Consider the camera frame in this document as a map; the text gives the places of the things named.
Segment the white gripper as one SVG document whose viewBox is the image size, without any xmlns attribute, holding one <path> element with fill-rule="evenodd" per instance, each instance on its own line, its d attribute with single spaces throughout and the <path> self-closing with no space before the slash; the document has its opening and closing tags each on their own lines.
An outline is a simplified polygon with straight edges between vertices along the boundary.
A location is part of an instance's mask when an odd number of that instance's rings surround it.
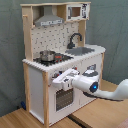
<svg viewBox="0 0 128 128">
<path fill-rule="evenodd" d="M 52 81 L 55 88 L 69 90 L 72 88 L 72 80 L 79 72 L 75 69 L 68 69 Z"/>
</svg>

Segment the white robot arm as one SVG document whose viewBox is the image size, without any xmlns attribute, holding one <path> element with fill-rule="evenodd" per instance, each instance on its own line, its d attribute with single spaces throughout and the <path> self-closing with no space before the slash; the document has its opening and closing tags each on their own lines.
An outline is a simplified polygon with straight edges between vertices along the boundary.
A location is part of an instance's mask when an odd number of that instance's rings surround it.
<svg viewBox="0 0 128 128">
<path fill-rule="evenodd" d="M 111 101 L 123 101 L 128 99 L 128 79 L 123 80 L 113 91 L 103 91 L 99 82 L 99 74 L 96 70 L 86 70 L 83 74 L 70 68 L 52 81 L 52 85 L 58 89 L 67 91 L 69 88 L 77 88 L 87 97 L 100 98 Z"/>
</svg>

